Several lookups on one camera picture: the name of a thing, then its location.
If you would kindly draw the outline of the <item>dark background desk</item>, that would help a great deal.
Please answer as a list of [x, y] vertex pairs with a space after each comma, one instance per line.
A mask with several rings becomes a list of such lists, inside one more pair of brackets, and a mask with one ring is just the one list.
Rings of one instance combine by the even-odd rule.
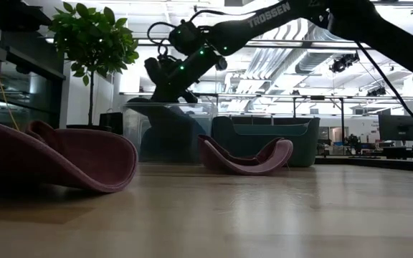
[[387, 159], [402, 159], [411, 158], [413, 160], [413, 147], [383, 147], [382, 154]]

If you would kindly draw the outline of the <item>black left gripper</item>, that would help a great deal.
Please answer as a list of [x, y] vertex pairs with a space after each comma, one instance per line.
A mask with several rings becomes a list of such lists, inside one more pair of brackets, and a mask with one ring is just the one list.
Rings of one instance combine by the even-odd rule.
[[40, 6], [23, 1], [0, 1], [0, 30], [3, 32], [35, 32], [51, 24], [52, 20]]

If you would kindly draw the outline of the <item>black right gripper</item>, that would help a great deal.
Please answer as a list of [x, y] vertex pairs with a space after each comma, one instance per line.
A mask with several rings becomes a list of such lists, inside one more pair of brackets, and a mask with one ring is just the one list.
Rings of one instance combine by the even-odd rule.
[[188, 103], [197, 103], [189, 87], [198, 83], [199, 78], [212, 67], [226, 70], [227, 61], [211, 47], [201, 47], [185, 60], [160, 54], [157, 58], [146, 59], [144, 66], [156, 86], [151, 97], [153, 102], [178, 102], [182, 97]]

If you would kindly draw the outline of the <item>maroon baseball cap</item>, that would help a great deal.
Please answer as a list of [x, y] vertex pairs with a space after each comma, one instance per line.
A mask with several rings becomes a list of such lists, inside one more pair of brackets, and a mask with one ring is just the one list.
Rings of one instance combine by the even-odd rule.
[[276, 138], [255, 156], [239, 158], [221, 147], [212, 137], [198, 136], [199, 159], [210, 169], [244, 176], [262, 176], [282, 168], [293, 154], [293, 143]]
[[35, 120], [24, 132], [0, 124], [0, 184], [48, 183], [122, 191], [138, 165], [136, 147], [115, 133], [54, 129]]

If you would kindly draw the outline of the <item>silver ventilation duct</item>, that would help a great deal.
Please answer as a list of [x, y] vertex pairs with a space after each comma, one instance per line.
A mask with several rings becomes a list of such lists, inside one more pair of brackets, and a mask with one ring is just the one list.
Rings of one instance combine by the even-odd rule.
[[245, 77], [269, 79], [285, 72], [308, 75], [327, 59], [345, 54], [355, 54], [351, 49], [315, 49], [315, 43], [341, 43], [343, 40], [325, 29], [315, 27], [308, 21], [298, 19], [277, 29], [264, 33], [259, 39], [295, 40], [305, 42], [308, 48], [258, 48], [245, 70]]

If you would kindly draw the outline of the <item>green plant in black pot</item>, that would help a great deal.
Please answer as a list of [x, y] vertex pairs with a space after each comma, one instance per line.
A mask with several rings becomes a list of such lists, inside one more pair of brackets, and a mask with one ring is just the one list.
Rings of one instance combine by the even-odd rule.
[[93, 124], [95, 76], [107, 77], [122, 73], [139, 58], [138, 40], [125, 26], [126, 18], [116, 19], [112, 9], [98, 11], [82, 3], [63, 3], [49, 25], [54, 33], [53, 44], [57, 51], [71, 62], [72, 76], [80, 78], [90, 88], [87, 123], [71, 125], [74, 129], [96, 129]]

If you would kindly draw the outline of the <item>small dark rectangular object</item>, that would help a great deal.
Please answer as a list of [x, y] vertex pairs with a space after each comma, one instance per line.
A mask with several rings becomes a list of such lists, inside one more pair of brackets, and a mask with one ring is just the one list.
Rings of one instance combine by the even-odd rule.
[[123, 134], [123, 114], [122, 113], [102, 113], [100, 114], [100, 126], [109, 127], [112, 133]]

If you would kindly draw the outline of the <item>clear plastic bin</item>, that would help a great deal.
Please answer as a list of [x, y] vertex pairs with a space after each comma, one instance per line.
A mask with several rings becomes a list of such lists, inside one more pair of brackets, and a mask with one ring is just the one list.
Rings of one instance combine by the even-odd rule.
[[[145, 115], [130, 109], [130, 102], [151, 101], [135, 98], [123, 106], [123, 135], [137, 148], [139, 160], [147, 163], [198, 163], [199, 151], [197, 137], [190, 144], [164, 144], [157, 139], [144, 139], [151, 133], [151, 125]], [[206, 134], [212, 131], [212, 121], [217, 116], [217, 106], [211, 103], [168, 103], [156, 104], [179, 107], [184, 113], [194, 118], [205, 129]]]

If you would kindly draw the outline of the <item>teal plastic bin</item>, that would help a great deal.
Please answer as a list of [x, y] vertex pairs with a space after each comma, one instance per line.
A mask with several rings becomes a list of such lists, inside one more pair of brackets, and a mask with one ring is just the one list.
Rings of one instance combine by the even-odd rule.
[[212, 137], [236, 157], [256, 155], [276, 138], [293, 143], [290, 167], [309, 167], [315, 163], [319, 118], [215, 117]]

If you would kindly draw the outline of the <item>black computer monitor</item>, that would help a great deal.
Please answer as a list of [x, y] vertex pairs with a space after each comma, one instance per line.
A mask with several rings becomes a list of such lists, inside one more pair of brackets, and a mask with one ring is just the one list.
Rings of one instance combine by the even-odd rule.
[[413, 141], [413, 117], [408, 115], [379, 115], [381, 140]]

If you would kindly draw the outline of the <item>black aluminium table frame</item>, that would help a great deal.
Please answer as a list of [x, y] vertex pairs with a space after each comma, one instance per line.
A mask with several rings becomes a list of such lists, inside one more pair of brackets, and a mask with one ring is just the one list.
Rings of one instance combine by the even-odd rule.
[[380, 159], [380, 158], [349, 158], [349, 157], [327, 157], [316, 158], [317, 165], [349, 165], [349, 166], [367, 166], [375, 168], [386, 168], [403, 171], [413, 171], [413, 161]]

